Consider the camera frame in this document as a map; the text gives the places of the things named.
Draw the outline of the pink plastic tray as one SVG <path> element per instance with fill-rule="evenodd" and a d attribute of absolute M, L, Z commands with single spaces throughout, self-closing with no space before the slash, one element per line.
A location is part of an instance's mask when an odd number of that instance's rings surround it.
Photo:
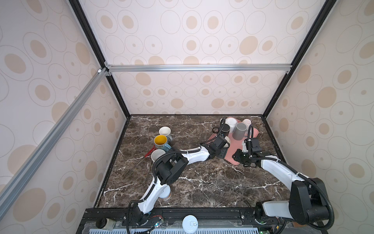
<path fill-rule="evenodd" d="M 234 119 L 237 123 L 241 122 L 240 120 L 238 120 L 234 117 L 228 117 L 226 120 L 228 120 L 230 118 Z M 256 128 L 254 128 L 254 137 L 257 137 L 258 134 L 259 134 L 259 131 Z M 224 160 L 230 162 L 233 165 L 239 165 L 240 163 L 235 161 L 232 156 L 236 153 L 236 151 L 238 149 L 242 151 L 243 145 L 245 145 L 244 140 L 246 139 L 246 135 L 247 135 L 247 133 L 245 133 L 245 137 L 242 140 L 235 140 L 232 136 L 232 133 L 229 133 L 228 138 L 230 139 L 230 147 L 227 147 L 227 148 L 223 149 L 223 151 L 227 150 L 224 158 L 222 156 L 217 156 L 217 157 L 219 157 L 221 159 L 224 159 Z M 213 133 L 209 139 L 212 139 L 215 136 L 216 136 L 216 133 Z"/>

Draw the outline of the grey mug white interior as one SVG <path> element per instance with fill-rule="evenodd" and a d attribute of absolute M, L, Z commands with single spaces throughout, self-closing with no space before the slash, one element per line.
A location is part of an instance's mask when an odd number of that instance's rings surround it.
<path fill-rule="evenodd" d="M 168 142 L 173 141 L 173 138 L 172 138 L 172 135 L 171 135 L 171 129 L 169 127 L 167 127 L 167 126 L 161 127 L 159 129 L 159 134 L 163 135 L 163 136 L 166 136 L 167 139 L 168 139 Z"/>

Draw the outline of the blue butterfly mug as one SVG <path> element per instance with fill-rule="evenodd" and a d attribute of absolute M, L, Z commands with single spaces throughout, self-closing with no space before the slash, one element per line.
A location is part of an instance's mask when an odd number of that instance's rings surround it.
<path fill-rule="evenodd" d="M 165 152 L 171 149 L 171 146 L 168 144 L 168 139 L 164 135 L 158 135 L 153 140 L 156 149 L 162 149 Z"/>

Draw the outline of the cream speckled mug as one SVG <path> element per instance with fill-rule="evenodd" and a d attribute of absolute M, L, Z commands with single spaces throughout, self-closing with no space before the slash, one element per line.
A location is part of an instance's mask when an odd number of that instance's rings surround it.
<path fill-rule="evenodd" d="M 166 152 L 163 149 L 156 149 L 151 153 L 152 162 L 155 163 Z"/>

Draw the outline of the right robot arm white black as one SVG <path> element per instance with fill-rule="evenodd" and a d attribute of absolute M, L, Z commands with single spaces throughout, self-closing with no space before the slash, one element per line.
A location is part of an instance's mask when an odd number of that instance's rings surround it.
<path fill-rule="evenodd" d="M 244 167 L 255 164 L 268 171 L 290 191 L 289 200 L 258 202 L 255 217 L 280 217 L 316 230 L 332 228 L 335 214 L 321 179 L 310 178 L 263 150 L 257 138 L 245 139 L 232 158 Z"/>

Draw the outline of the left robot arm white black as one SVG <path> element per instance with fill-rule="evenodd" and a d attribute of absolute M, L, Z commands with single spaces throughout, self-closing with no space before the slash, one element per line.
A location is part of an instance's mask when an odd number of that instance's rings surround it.
<path fill-rule="evenodd" d="M 224 136 L 215 136 L 199 147 L 188 150 L 169 150 L 160 156 L 152 166 L 153 180 L 143 197 L 129 203 L 127 224 L 132 221 L 144 225 L 156 201 L 164 191 L 181 176 L 185 168 L 193 163 L 204 162 L 219 155 L 226 155 L 230 143 Z"/>

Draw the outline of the black mug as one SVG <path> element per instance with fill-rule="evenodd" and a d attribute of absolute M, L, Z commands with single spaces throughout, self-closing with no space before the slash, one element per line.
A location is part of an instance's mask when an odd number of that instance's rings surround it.
<path fill-rule="evenodd" d="M 221 130 L 220 131 L 220 136 L 222 136 L 223 138 L 225 138 L 230 133 L 230 126 L 227 125 L 227 124 L 223 124 L 220 127 L 213 127 L 213 129 L 212 129 L 213 133 L 215 133 L 215 134 L 218 134 L 219 130 Z"/>

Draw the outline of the pale pink mug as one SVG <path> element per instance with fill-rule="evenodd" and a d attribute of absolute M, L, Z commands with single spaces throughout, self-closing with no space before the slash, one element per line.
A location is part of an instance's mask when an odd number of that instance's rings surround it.
<path fill-rule="evenodd" d="M 244 119 L 244 120 L 242 121 L 242 123 L 244 123 L 244 124 L 246 125 L 246 129 L 248 130 L 249 127 L 250 127 L 250 125 L 252 124 L 252 121 L 249 120 L 249 119 Z"/>

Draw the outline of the orange label tin can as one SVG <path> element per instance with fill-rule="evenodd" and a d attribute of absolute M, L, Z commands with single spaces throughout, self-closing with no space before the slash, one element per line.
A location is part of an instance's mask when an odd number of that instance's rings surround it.
<path fill-rule="evenodd" d="M 171 197 L 171 188 L 170 186 L 166 186 L 163 192 L 160 194 L 159 198 L 162 200 L 168 200 Z"/>

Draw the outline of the back aluminium crossbar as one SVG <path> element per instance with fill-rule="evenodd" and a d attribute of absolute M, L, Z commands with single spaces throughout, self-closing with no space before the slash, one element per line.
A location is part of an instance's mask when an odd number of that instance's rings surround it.
<path fill-rule="evenodd" d="M 289 71 L 291 64 L 199 64 L 199 65 L 108 65 L 100 71 L 113 72 L 216 72 L 216 71 Z"/>

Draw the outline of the aluminium crossbar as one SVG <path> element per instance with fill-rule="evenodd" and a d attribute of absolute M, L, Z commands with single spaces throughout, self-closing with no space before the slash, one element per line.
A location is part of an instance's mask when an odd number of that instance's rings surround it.
<path fill-rule="evenodd" d="M 289 71 L 291 64 L 199 64 L 199 65 L 108 65 L 100 71 L 113 72 L 216 72 L 216 71 Z"/>
<path fill-rule="evenodd" d="M 78 112 L 82 109 L 92 92 L 96 89 L 104 77 L 106 77 L 108 68 L 102 67 L 96 75 L 88 82 L 83 91 L 67 108 L 62 117 L 58 120 L 44 140 L 36 147 L 31 156 L 26 160 L 22 167 L 10 180 L 8 185 L 1 193 L 1 218 L 4 218 L 10 207 L 16 201 L 27 183 L 36 173 L 38 168 L 50 154 L 67 127 L 71 124 Z"/>

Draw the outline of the left aluminium crossbar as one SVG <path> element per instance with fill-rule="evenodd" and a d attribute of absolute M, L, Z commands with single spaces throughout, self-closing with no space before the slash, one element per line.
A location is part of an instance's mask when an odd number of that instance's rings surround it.
<path fill-rule="evenodd" d="M 71 124 L 78 112 L 82 109 L 92 92 L 96 89 L 104 77 L 106 77 L 108 68 L 102 67 L 96 75 L 88 82 L 83 91 L 67 108 L 62 117 L 58 120 L 44 140 L 36 147 L 31 156 L 26 160 L 22 167 L 10 180 L 8 185 L 1 193 L 1 218 L 4 218 L 10 207 L 16 201 L 27 183 L 36 173 L 38 168 L 50 154 L 67 127 Z"/>

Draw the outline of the red handled metal tongs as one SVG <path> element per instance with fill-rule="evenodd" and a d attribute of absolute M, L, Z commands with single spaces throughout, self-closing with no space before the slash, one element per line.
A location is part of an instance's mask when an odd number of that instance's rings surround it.
<path fill-rule="evenodd" d="M 134 169 L 144 160 L 144 159 L 146 159 L 146 158 L 150 158 L 151 157 L 151 154 L 152 154 L 152 152 L 153 151 L 155 151 L 156 150 L 156 147 L 155 146 L 153 146 L 152 147 L 152 149 L 144 156 L 144 157 L 142 157 L 127 173 L 126 173 L 126 175 L 127 175 L 127 179 L 128 179 L 128 182 L 131 182 L 131 176 L 132 176 L 132 174 L 133 174 L 133 171 L 134 171 Z"/>

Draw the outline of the white can on rail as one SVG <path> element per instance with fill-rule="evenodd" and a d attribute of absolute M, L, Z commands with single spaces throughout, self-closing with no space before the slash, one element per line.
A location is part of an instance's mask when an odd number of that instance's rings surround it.
<path fill-rule="evenodd" d="M 187 215 L 182 221 L 182 228 L 186 234 L 194 234 L 197 232 L 199 227 L 198 220 L 193 215 Z"/>

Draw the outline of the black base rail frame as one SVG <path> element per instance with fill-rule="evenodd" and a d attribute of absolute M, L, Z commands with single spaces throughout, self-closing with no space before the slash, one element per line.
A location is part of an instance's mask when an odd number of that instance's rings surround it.
<path fill-rule="evenodd" d="M 284 225 L 281 220 L 293 221 L 292 218 L 281 215 L 266 215 L 259 207 L 241 208 L 154 208 L 152 211 L 142 214 L 138 208 L 89 208 L 84 212 L 77 233 L 82 234 L 88 229 L 89 224 L 96 224 L 103 218 L 114 220 L 120 227 L 129 230 L 131 228 L 146 228 L 147 230 L 156 224 L 157 219 L 162 219 L 164 224 L 171 226 L 182 221 L 184 217 L 193 215 L 198 221 L 224 221 L 238 225 L 250 225 L 261 231 L 270 230 L 276 225 Z"/>

